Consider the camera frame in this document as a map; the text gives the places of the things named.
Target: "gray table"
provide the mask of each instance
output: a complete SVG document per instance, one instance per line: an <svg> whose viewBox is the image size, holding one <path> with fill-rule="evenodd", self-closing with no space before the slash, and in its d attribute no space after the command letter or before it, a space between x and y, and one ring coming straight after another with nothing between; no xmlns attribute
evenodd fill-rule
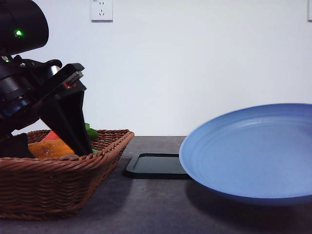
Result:
<svg viewBox="0 0 312 234"><path fill-rule="evenodd" d="M184 137L137 136L117 168L69 219L0 219L0 234L312 234L312 204L257 207L223 199L192 180L130 179L132 156L177 153Z"/></svg>

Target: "green leaf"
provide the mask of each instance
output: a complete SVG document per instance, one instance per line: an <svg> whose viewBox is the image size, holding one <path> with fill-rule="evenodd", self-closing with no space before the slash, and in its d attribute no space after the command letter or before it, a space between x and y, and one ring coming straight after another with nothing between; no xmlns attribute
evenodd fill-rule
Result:
<svg viewBox="0 0 312 234"><path fill-rule="evenodd" d="M98 138L98 132L94 130L93 128L87 129L87 133L91 141Z"/></svg>
<svg viewBox="0 0 312 234"><path fill-rule="evenodd" d="M86 130L88 130L90 128L90 124L89 123L85 123L86 125Z"/></svg>

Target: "wall socket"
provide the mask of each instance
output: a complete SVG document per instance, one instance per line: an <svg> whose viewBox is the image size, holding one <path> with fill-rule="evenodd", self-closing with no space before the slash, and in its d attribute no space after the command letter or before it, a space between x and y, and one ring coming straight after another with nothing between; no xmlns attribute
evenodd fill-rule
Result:
<svg viewBox="0 0 312 234"><path fill-rule="evenodd" d="M90 0L92 22L113 22L113 0Z"/></svg>

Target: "wicker basket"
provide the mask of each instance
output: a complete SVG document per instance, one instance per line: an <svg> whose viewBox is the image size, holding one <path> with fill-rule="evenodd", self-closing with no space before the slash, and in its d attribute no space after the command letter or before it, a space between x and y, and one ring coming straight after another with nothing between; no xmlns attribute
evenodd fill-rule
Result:
<svg viewBox="0 0 312 234"><path fill-rule="evenodd" d="M50 130L28 133L29 143ZM0 217L49 220L74 216L117 166L134 136L129 130L98 130L96 154L77 158L1 158Z"/></svg>

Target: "white wall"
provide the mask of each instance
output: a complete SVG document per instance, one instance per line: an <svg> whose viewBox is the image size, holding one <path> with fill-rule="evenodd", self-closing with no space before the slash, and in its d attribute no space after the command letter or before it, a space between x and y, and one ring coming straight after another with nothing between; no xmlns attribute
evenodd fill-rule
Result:
<svg viewBox="0 0 312 234"><path fill-rule="evenodd" d="M89 0L35 2L50 37L22 55L85 67L94 128L184 136L238 108L312 102L306 0L114 0L113 23L91 23Z"/></svg>

